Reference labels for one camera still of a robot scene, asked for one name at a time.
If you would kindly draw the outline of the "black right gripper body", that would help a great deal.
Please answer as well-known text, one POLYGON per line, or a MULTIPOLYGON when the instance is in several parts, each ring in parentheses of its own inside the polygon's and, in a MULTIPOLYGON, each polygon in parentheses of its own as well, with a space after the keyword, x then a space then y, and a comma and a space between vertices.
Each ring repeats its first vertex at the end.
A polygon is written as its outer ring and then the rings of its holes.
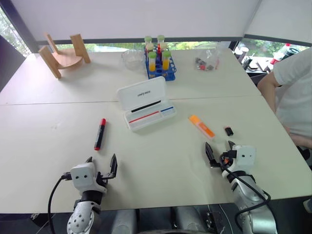
POLYGON ((210 153, 210 166, 211 168, 229 168, 232 166, 234 159, 236 159, 237 150, 229 150, 223 152, 219 157, 219 162, 216 161, 213 153, 210 153))

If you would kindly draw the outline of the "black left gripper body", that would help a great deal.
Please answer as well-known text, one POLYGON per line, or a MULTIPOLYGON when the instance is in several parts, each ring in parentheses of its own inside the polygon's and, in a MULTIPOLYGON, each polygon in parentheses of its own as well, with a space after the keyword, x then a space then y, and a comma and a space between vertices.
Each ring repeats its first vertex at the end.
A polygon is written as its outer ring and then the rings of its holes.
POLYGON ((116 172, 110 172, 110 173, 104 173, 104 174, 102 174, 101 172, 98 172, 97 177, 96 177, 96 183, 99 186, 106 188, 108 184, 108 180, 113 179, 115 177, 116 177, 116 172))

